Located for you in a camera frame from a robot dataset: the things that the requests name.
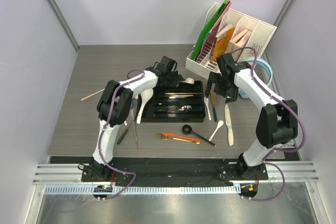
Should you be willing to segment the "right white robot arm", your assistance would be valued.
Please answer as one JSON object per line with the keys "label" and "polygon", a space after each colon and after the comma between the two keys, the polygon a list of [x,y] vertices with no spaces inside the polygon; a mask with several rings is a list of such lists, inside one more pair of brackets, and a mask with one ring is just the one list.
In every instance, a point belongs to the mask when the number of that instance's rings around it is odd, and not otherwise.
{"label": "right white robot arm", "polygon": [[231,103],[237,100],[238,91],[243,90],[260,112],[256,140],[240,154],[237,162],[239,177],[252,179],[267,154],[297,137],[298,106],[294,100],[285,100],[272,92],[248,62],[235,62],[230,53],[219,56],[216,61],[220,72],[209,74],[205,94],[214,91],[225,98],[226,103]]}

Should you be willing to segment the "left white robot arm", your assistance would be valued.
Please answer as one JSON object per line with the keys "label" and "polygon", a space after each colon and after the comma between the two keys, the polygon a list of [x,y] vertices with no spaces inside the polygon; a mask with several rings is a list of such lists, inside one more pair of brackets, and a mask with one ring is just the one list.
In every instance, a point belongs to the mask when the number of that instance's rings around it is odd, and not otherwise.
{"label": "left white robot arm", "polygon": [[164,56],[153,66],[138,70],[139,74],[133,78],[107,83],[97,105],[99,135],[88,168],[88,174],[93,178],[105,182],[111,177],[114,169],[110,162],[113,159],[115,140],[120,126],[128,118],[132,100],[155,87],[178,87],[182,77],[176,68],[177,62]]}

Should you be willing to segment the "beige sheathed knife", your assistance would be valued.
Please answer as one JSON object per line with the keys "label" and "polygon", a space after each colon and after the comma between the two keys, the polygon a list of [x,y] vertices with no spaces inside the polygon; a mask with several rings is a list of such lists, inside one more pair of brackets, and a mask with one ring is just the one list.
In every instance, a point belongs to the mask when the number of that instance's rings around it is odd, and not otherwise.
{"label": "beige sheathed knife", "polygon": [[234,134],[232,129],[232,121],[230,117],[230,110],[228,104],[225,104],[225,124],[227,127],[227,133],[228,133],[228,144],[229,146],[234,145]]}

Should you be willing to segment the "gold knife green handle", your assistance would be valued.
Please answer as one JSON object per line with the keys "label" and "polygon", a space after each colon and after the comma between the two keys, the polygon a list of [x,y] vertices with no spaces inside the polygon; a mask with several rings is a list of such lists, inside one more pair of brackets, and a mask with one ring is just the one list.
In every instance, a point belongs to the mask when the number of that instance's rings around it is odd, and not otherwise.
{"label": "gold knife green handle", "polygon": [[213,109],[214,121],[218,122],[218,117],[217,117],[217,112],[216,112],[215,94],[213,92],[211,92],[211,101],[212,101],[212,109]]}

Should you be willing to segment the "beige wooden spoon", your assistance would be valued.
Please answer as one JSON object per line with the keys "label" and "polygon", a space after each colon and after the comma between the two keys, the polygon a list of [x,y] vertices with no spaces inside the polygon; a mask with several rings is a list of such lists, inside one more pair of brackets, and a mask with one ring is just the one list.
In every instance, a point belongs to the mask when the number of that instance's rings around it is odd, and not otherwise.
{"label": "beige wooden spoon", "polygon": [[194,84],[195,83],[195,80],[193,78],[186,78],[183,83],[187,83],[187,84]]}

